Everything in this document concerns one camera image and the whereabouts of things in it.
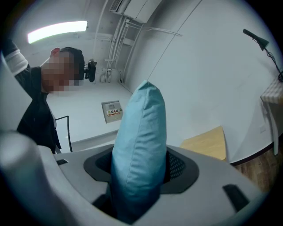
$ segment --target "air conditioner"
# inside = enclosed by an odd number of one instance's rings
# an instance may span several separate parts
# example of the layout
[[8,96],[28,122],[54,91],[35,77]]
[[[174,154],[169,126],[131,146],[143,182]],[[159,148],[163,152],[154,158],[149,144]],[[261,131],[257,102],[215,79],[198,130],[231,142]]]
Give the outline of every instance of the air conditioner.
[[162,0],[114,0],[110,11],[139,23],[147,23]]

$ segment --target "cushion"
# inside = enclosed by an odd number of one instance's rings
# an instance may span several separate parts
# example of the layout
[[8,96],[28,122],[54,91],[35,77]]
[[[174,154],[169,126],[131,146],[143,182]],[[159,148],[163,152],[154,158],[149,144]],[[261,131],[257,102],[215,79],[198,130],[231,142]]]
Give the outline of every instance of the cushion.
[[111,193],[117,219],[133,223],[159,198],[166,164],[161,92],[144,81],[124,111],[112,152]]

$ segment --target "floor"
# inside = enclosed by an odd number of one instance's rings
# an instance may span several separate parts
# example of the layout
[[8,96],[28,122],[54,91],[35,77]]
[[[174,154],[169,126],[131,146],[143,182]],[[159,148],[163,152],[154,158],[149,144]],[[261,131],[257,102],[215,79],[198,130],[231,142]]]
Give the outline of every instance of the floor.
[[280,142],[279,152],[276,156],[273,154],[273,149],[270,149],[249,162],[235,166],[235,168],[253,181],[263,192],[268,192],[274,184],[282,163],[283,142]]

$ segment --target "light blue pillow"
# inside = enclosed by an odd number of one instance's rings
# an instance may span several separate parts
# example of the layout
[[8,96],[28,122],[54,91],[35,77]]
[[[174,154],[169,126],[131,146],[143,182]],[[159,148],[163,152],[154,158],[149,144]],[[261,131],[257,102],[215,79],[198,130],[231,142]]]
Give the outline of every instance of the light blue pillow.
[[111,193],[117,219],[133,223],[159,198],[166,164],[162,95],[144,81],[124,111],[112,152]]

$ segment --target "man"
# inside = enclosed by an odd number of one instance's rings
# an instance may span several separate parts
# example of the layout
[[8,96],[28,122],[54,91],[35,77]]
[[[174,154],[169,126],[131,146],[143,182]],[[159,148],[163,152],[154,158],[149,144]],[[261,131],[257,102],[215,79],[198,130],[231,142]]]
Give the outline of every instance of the man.
[[63,91],[84,78],[84,56],[79,49],[55,48],[40,66],[31,68],[12,40],[7,40],[3,54],[12,74],[30,95],[32,102],[17,130],[32,138],[38,145],[49,147],[53,153],[61,149],[56,121],[46,102],[47,95]]

